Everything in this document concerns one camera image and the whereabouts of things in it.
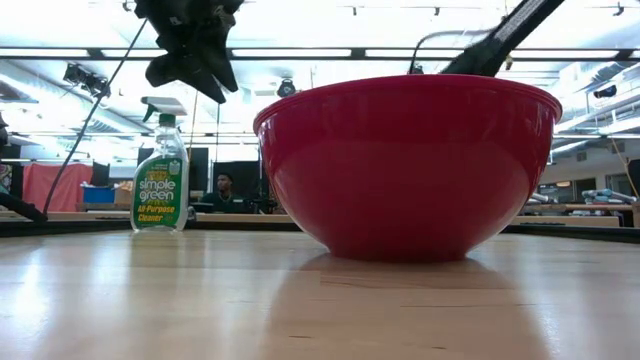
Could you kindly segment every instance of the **red bowl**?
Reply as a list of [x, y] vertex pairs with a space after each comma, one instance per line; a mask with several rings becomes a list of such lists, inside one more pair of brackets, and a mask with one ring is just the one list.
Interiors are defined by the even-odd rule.
[[332, 254], [445, 261], [517, 215], [561, 115], [532, 86], [405, 75], [282, 99], [258, 114], [254, 131], [278, 200]]

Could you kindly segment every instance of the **man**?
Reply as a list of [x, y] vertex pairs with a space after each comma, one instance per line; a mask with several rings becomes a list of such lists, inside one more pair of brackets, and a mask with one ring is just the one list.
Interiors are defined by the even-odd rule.
[[233, 177], [227, 173], [221, 173], [217, 179], [218, 191], [205, 194], [201, 202], [213, 204], [213, 212], [226, 214], [243, 214], [247, 212], [244, 199], [231, 191]]

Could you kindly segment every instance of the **spray bottle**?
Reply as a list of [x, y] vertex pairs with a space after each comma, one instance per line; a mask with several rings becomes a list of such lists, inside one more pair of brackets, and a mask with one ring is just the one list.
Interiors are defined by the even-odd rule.
[[131, 226], [134, 230], [180, 231], [188, 216], [189, 158], [176, 129], [176, 115], [186, 115], [171, 98], [142, 98], [146, 122], [158, 112], [155, 149], [133, 177]]

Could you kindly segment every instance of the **bottle label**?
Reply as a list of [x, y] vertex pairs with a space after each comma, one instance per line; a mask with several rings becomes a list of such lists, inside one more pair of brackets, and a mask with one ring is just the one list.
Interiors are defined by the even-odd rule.
[[132, 216], [135, 226], [175, 227], [182, 206], [182, 159], [156, 159], [136, 178]]

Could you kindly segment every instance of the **table surface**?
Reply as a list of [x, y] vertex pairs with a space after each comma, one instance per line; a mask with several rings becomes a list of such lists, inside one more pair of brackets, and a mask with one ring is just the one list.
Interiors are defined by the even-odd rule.
[[303, 233], [0, 242], [1, 359], [635, 359], [640, 247], [499, 235], [463, 262]]

